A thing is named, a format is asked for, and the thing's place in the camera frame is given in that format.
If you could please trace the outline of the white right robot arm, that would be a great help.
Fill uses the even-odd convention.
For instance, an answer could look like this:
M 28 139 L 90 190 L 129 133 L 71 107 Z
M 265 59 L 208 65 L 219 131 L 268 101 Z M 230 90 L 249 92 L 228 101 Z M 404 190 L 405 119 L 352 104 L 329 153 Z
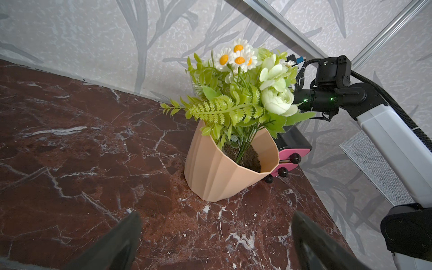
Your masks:
M 317 73 L 304 87 L 309 61 L 300 62 L 294 101 L 302 112 L 331 120 L 340 109 L 355 120 L 412 198 L 391 208 L 380 224 L 399 270 L 432 267 L 432 141 L 391 95 L 354 72 L 346 56 L 314 59 Z

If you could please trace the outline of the black mini drawer cabinet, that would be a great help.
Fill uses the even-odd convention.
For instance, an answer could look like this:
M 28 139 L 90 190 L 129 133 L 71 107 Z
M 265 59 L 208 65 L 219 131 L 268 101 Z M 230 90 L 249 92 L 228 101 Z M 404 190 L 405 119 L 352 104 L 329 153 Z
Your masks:
M 309 148 L 312 150 L 312 145 L 307 141 L 303 134 L 296 126 L 284 127 L 284 133 L 279 133 L 277 138 L 274 139 L 279 152 L 283 149 L 298 149 Z

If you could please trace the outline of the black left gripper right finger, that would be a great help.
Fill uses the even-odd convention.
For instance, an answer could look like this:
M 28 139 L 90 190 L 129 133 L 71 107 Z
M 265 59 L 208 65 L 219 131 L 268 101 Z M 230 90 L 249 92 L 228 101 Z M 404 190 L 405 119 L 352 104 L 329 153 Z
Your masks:
M 294 213 L 291 228 L 302 270 L 369 269 L 301 211 Z

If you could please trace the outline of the pink top drawer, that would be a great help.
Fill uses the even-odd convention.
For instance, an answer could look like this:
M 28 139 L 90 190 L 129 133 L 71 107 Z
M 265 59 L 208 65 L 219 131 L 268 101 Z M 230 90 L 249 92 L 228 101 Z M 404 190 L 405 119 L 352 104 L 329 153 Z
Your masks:
M 310 149 L 307 148 L 286 148 L 279 152 L 279 163 L 280 164 L 295 164 L 298 165 L 302 158 L 310 153 Z

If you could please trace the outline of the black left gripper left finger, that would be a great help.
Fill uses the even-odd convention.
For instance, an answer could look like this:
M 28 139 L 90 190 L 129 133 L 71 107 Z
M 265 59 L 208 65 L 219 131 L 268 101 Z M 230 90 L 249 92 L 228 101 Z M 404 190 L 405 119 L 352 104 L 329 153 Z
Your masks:
M 130 270 L 140 243 L 142 220 L 133 211 L 65 270 Z

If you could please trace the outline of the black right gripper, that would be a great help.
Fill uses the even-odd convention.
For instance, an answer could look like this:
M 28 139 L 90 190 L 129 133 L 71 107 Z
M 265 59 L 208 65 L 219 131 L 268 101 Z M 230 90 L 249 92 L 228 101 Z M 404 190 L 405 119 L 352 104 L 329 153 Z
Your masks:
M 311 64 L 318 65 L 316 77 L 310 88 L 305 89 L 305 72 Z M 344 55 L 304 61 L 294 86 L 294 102 L 299 110 L 318 112 L 322 114 L 322 119 L 331 119 L 340 108 L 364 102 L 366 90 L 351 87 L 351 67 L 351 61 Z

